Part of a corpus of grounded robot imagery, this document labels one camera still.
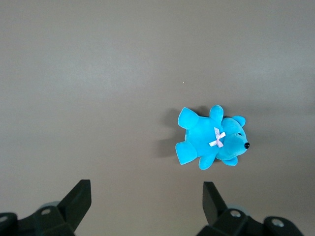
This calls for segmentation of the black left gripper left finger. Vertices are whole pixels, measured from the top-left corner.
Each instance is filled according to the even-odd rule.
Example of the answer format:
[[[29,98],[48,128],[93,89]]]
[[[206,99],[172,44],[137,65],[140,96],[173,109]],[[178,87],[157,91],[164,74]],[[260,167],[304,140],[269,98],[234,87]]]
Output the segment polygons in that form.
[[[13,212],[0,214],[2,236],[73,236],[92,204],[91,181],[80,180],[56,205],[46,205],[18,219]]]

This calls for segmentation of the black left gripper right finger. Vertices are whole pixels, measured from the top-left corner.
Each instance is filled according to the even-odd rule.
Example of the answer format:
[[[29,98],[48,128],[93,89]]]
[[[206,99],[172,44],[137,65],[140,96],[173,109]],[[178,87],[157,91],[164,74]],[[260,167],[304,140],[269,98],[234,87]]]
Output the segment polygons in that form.
[[[240,209],[229,208],[213,182],[203,183],[202,206],[208,224],[199,236],[303,236],[285,218],[268,216],[259,223]]]

